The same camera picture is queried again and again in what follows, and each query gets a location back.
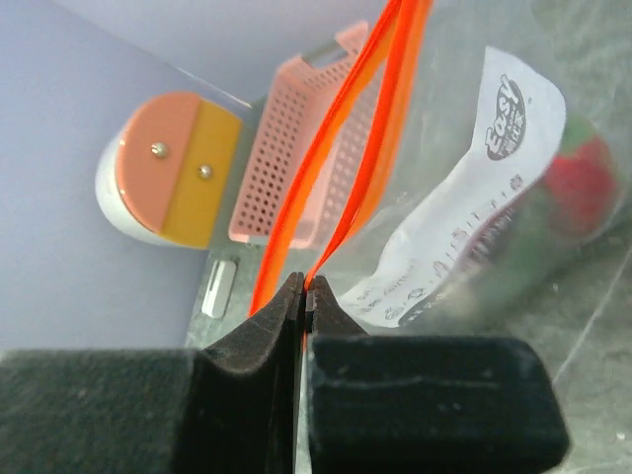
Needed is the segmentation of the pink perforated plastic basket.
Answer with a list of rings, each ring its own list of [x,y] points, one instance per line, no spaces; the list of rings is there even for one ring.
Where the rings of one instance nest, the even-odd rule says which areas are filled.
[[[357,22],[323,47],[295,55],[277,70],[228,228],[234,242],[265,245],[293,178],[368,36]],[[290,243],[316,249],[332,235],[361,160],[383,74],[361,92],[335,137]]]

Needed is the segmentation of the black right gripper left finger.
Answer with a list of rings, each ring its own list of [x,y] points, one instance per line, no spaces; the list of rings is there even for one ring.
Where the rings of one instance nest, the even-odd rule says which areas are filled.
[[[5,473],[291,473],[303,277],[204,349],[1,355]]]

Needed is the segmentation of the orange zip bag with vegetables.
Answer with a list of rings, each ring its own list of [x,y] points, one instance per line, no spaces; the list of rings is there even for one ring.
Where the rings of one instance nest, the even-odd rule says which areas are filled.
[[[627,1],[390,1],[317,122],[250,308],[304,271],[376,333],[461,331],[631,217]]]

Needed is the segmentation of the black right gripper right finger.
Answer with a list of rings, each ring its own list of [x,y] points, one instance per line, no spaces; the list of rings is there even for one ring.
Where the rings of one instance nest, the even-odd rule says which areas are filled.
[[[509,337],[371,336],[327,280],[307,292],[316,473],[544,473],[571,437],[549,373]]]

